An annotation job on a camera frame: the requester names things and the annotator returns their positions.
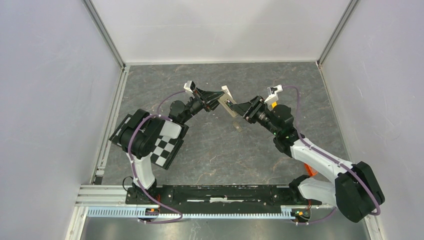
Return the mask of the white remote with buttons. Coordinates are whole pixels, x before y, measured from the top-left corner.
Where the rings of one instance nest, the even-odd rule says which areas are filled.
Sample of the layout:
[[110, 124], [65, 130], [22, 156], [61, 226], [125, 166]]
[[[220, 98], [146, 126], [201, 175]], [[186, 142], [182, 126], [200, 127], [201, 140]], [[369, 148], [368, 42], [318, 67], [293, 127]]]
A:
[[239, 114], [231, 109], [233, 104], [236, 104], [234, 99], [228, 94], [224, 93], [219, 99], [218, 102], [224, 107], [224, 109], [233, 117], [236, 118]]

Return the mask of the white black remote control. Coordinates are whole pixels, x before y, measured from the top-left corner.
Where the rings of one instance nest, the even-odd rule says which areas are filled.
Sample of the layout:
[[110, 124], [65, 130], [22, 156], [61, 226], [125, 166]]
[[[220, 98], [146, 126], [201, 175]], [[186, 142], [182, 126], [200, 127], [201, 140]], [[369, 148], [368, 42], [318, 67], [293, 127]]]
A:
[[230, 91], [229, 91], [229, 89], [228, 89], [228, 87], [226, 86], [226, 85], [223, 85], [223, 86], [221, 86], [221, 89], [226, 93], [226, 94], [228, 94], [229, 96], [231, 95], [231, 93], [230, 93]]

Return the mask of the beige remote battery cover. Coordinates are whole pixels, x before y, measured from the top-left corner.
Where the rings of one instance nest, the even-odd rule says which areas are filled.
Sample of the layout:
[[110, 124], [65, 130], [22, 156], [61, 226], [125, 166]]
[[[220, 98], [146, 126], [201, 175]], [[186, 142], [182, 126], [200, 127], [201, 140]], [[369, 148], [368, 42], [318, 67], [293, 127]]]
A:
[[242, 127], [240, 126], [240, 124], [239, 124], [238, 122], [234, 121], [234, 122], [232, 123], [232, 125], [234, 126], [234, 128], [235, 128], [238, 132], [242, 132], [242, 131], [243, 131]]

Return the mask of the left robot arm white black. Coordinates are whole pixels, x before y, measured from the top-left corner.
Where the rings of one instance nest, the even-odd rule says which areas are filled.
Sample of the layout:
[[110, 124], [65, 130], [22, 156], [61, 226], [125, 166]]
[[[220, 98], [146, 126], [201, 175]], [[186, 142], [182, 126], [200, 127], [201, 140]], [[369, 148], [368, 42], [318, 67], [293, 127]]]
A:
[[189, 94], [187, 102], [173, 101], [167, 116], [143, 109], [127, 114], [109, 137], [126, 153], [133, 171], [133, 187], [139, 189], [137, 196], [145, 204], [157, 198], [152, 164], [167, 169], [184, 142], [189, 129], [186, 122], [201, 110], [215, 110], [225, 92], [195, 88]]

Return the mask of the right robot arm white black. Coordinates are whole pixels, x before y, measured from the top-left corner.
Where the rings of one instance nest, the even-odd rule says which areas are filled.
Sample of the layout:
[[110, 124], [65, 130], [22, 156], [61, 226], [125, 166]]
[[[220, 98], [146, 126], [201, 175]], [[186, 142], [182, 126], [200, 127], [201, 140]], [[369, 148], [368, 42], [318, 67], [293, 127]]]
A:
[[224, 103], [248, 123], [258, 123], [271, 132], [281, 153], [311, 166], [327, 179], [303, 175], [293, 180], [288, 191], [293, 203], [317, 200], [337, 208], [354, 223], [381, 213], [385, 196], [371, 166], [341, 159], [313, 144], [294, 127], [290, 107], [278, 104], [269, 108], [259, 95], [245, 103]]

